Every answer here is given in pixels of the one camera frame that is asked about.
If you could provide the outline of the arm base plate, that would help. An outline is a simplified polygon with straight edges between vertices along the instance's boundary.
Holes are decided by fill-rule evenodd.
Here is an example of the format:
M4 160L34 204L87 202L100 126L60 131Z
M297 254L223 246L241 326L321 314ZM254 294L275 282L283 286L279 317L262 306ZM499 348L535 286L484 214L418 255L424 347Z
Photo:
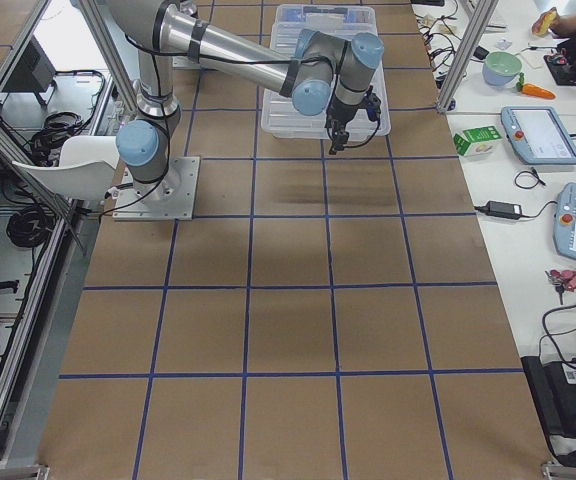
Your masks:
M191 220L193 218L200 157L175 157L162 183L149 195L154 186L133 180L132 172L125 168L123 183L130 188L118 193L115 209L116 221Z

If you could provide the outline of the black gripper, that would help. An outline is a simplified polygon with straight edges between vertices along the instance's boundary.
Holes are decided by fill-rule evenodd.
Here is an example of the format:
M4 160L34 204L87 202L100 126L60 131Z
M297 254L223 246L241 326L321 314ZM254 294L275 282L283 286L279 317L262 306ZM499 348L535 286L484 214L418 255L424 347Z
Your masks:
M368 120L376 123L377 128L381 126L381 99L373 91L373 86L369 86L365 92L362 92L358 99L342 100L336 93L332 95L326 109L325 122L331 142L330 155L336 155L345 150L348 142L348 132L345 128L359 110L365 110Z

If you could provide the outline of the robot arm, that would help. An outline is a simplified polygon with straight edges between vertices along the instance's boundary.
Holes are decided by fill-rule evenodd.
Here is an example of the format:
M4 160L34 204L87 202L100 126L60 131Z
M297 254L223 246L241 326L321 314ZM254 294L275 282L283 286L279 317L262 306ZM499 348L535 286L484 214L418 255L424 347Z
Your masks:
M347 125L358 110L380 120L372 79L384 45L372 33L345 40L304 29L294 55L286 56L187 14L178 1L111 1L108 8L139 55L137 117L119 131L116 145L141 199L167 200L181 182L170 158L181 116L175 56L275 91L304 116L324 113L332 154L348 148Z

